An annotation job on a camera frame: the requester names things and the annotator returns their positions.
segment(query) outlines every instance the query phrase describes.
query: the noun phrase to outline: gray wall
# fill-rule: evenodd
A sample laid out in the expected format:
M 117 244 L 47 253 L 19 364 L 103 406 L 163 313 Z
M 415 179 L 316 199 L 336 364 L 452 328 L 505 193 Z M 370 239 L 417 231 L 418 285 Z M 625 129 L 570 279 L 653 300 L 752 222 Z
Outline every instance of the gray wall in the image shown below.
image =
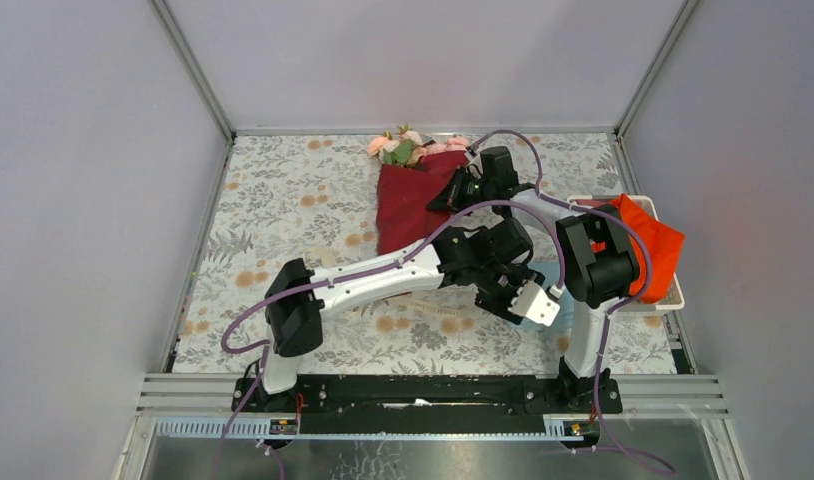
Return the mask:
M 814 478 L 814 0 L 704 2 L 627 143 L 753 478 Z
M 447 131 L 614 125 L 681 0 L 170 3 L 240 129 Z
M 0 2 L 0 479 L 109 478 L 222 157 L 147 2 Z

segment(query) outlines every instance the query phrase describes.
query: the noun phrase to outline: floral tablecloth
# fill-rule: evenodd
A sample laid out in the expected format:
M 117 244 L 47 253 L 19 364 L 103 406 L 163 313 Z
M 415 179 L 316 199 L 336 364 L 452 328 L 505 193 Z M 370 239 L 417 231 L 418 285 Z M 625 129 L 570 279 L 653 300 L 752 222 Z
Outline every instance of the floral tablecloth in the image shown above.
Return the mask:
M 545 191 L 618 194 L 622 191 L 604 134 L 531 135 L 542 158 Z M 263 299 L 284 262 L 332 266 L 376 255 L 376 186 L 380 170 L 365 146 L 372 137 L 244 136 L 236 139 L 218 201 L 206 256 L 182 324 L 178 373 L 238 373 L 258 353 L 231 356 L 222 332 Z M 521 140 L 507 145 L 522 181 L 536 165 Z M 491 212 L 462 222 L 496 223 Z M 548 236 L 531 231 L 535 260 L 556 258 Z M 377 301 L 324 325 L 324 344 L 304 356 L 300 373 L 551 374 L 569 345 L 568 330 L 516 326 L 473 305 L 474 287 L 449 287 Z M 609 360 L 619 373 L 674 373 L 659 317 L 613 322 Z M 243 345 L 265 336 L 263 314 L 232 337 Z

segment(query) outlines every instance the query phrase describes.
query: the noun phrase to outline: dark red fabric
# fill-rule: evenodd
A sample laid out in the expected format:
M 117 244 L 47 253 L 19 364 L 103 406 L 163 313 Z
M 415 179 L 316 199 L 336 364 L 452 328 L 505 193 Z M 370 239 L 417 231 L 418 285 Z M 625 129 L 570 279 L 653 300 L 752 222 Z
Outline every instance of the dark red fabric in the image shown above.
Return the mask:
M 468 164 L 466 152 L 427 155 L 419 169 L 381 166 L 378 179 L 378 255 L 394 252 L 425 238 L 451 216 L 425 207 L 451 180 L 457 167 Z

